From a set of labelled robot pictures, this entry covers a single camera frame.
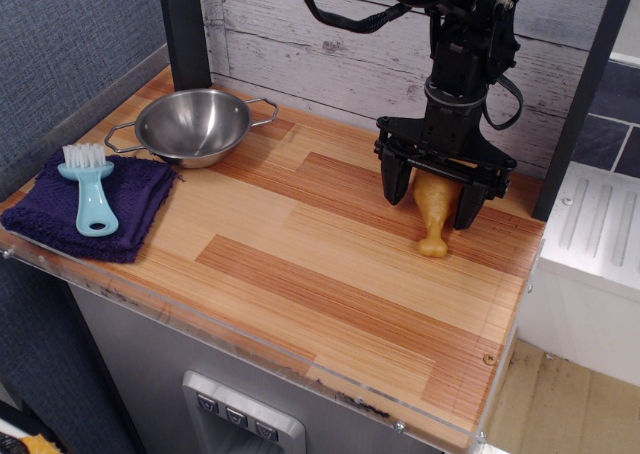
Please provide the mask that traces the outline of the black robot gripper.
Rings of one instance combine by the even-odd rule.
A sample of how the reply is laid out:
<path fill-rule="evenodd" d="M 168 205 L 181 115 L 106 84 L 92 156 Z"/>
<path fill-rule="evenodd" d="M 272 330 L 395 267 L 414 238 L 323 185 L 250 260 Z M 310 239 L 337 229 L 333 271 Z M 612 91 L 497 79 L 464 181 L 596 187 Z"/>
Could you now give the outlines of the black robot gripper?
<path fill-rule="evenodd" d="M 383 193 L 397 205 L 405 196 L 414 167 L 463 183 L 454 228 L 471 227 L 485 200 L 505 196 L 517 162 L 480 132 L 487 114 L 488 88 L 453 95 L 435 86 L 425 88 L 422 118 L 382 116 L 375 153 L 381 161 Z"/>

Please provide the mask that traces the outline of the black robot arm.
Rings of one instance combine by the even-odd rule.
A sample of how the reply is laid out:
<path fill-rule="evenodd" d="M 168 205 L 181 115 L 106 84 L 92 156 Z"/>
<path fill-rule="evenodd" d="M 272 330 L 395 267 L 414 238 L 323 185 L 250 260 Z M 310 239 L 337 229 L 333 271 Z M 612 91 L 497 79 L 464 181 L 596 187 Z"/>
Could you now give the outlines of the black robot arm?
<path fill-rule="evenodd" d="M 457 230 L 471 226 L 487 200 L 503 197 L 517 162 L 480 131 L 490 119 L 487 95 L 498 83 L 521 95 L 505 77 L 520 45 L 514 35 L 519 0 L 397 0 L 430 17 L 431 74 L 421 118 L 378 119 L 375 152 L 383 192 L 393 205 L 407 192 L 412 170 L 460 184 Z"/>

